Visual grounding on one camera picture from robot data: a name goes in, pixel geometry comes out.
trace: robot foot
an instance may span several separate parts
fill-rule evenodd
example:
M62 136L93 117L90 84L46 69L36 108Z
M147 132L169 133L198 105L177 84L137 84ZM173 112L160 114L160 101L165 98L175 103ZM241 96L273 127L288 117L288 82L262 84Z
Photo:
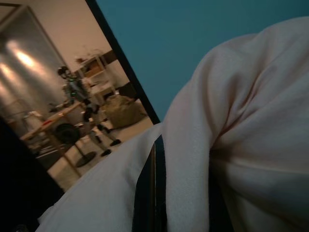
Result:
M109 155L111 152L112 152L111 150L107 149L101 154L101 156L103 157L103 156Z
M115 146L115 145L120 144L120 143L121 143L121 141L120 141L119 139L115 139L115 140L110 144L110 146Z

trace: blue wall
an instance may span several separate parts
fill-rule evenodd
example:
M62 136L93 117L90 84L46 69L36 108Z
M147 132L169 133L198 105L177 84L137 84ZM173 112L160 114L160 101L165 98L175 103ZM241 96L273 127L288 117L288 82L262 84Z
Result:
M235 36L309 15L309 0L97 0L159 118L202 57Z

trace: humanoid robot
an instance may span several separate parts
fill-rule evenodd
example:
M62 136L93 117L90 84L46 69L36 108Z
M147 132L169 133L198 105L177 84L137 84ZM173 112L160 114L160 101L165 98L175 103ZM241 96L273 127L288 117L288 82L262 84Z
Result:
M105 126L100 124L99 114L98 114L99 105L89 100L90 98L89 93L85 89L81 79L77 78L74 74L72 74L66 66L62 66L58 68L57 73L67 82L63 86L63 90L66 93L68 100L71 103L74 103L74 101L77 100L79 102L82 102L86 106L85 112L83 114L83 124L84 124L84 130L86 134L88 134L90 139L103 150L103 153L101 154L101 156L106 156L110 154L111 150L109 150L103 144L100 138L92 130L89 119L92 118L97 129L101 131L102 134L104 134L105 136L107 136L109 139L112 140L112 143L110 144L110 146L117 145L121 143L121 141L113 137L111 134L109 134L110 131Z

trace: white floor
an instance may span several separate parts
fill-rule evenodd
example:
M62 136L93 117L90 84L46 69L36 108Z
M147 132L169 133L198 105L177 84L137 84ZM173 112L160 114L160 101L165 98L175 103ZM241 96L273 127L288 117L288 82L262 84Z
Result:
M110 128L111 125L107 123L103 123L106 127ZM123 128L120 130L115 130L112 132L113 136L115 136L117 139L120 139L122 142L125 142L135 135L145 131L146 129L150 128L152 126L152 122L149 117L144 118L140 122L129 126L127 128ZM102 135L99 131L97 131L97 134L100 136L101 140L104 142L106 146L108 146L111 143L111 140L109 140L107 137ZM82 138L77 142L77 145L81 148L81 150L84 153L95 151L97 153L96 157L91 160L88 164L86 164L83 167L78 168L78 170L81 172L81 174L85 174L88 172L92 167L94 167L97 163L105 159L105 157L101 157L100 154L102 153L102 150L97 147L95 144L91 142L91 140L88 138L88 136ZM113 147L110 147L112 151L115 151L120 145L116 145ZM77 152L75 147L72 147L68 152L67 156L69 159L76 163L76 161L81 157L79 153ZM60 158L49 170L48 173L50 176L60 185L61 188L63 188L64 191L67 191L70 187L72 187L76 181L78 180L78 176L72 171L72 169L69 167L67 162L64 160L64 158Z

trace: white fabric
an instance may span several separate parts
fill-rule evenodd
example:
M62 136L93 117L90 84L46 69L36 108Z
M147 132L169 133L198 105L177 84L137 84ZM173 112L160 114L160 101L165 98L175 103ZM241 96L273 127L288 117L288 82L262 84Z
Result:
M169 232L208 230L209 163L236 232L307 231L308 28L297 18L210 51L163 124L98 164L38 231L131 231L135 184L161 130Z

